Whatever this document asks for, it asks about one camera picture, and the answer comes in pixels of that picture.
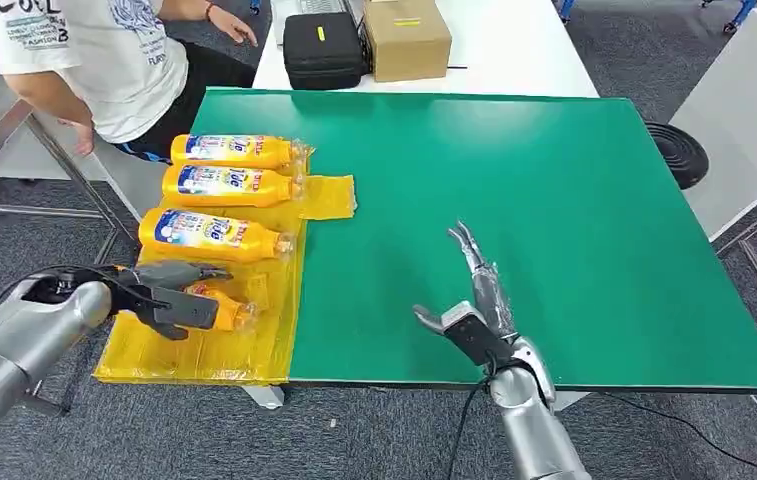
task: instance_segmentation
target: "black case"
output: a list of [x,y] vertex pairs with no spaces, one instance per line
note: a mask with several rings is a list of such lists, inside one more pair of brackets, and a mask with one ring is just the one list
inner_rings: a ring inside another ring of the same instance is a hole
[[347,12],[293,15],[284,25],[284,66],[297,90],[351,88],[363,75],[363,54]]

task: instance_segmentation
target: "silver robotic arm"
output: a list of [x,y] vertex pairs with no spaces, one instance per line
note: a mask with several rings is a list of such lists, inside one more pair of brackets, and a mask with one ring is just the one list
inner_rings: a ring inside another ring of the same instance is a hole
[[555,388],[542,357],[516,331],[496,268],[484,259],[462,222],[449,234],[466,257],[477,308],[462,301],[438,317],[415,305],[414,314],[476,365],[488,367],[490,397],[501,410],[518,479],[590,480],[553,413]]
[[49,269],[22,281],[0,304],[0,419],[16,403],[63,413],[38,398],[35,386],[60,357],[113,313],[130,310],[161,335],[180,327],[210,328],[218,305],[182,292],[208,278],[228,277],[212,265],[162,262],[118,267]]

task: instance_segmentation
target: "person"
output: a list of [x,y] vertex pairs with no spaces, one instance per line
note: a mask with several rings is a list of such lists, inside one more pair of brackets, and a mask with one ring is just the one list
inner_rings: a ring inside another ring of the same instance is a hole
[[207,20],[257,46],[245,22],[207,0],[0,0],[0,73],[36,110],[144,160],[169,160],[207,86],[251,87],[254,68],[166,36],[163,20]]

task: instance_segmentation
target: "green tabletop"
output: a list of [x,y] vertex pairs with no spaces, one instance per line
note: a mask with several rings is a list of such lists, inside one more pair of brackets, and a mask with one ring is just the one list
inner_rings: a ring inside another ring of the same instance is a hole
[[472,299],[462,219],[558,387],[757,390],[755,323],[627,100],[211,89],[193,131],[355,176],[355,217],[308,227],[294,381],[479,380],[411,313]]

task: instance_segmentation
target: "human hand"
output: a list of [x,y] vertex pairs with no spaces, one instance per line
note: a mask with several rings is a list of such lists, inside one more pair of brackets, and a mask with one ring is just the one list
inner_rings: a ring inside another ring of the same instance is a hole
[[95,148],[92,120],[87,124],[73,122],[71,120],[64,120],[62,118],[57,119],[60,125],[66,125],[75,129],[75,133],[78,135],[78,143],[75,145],[75,153],[81,156],[86,156],[92,153]]
[[208,16],[210,18],[210,23],[224,32],[225,35],[233,38],[235,42],[241,44],[246,38],[248,38],[253,47],[257,46],[257,37],[254,36],[254,31],[252,31],[251,27],[246,25],[245,22],[232,13],[224,10],[218,5],[214,5],[210,9]]

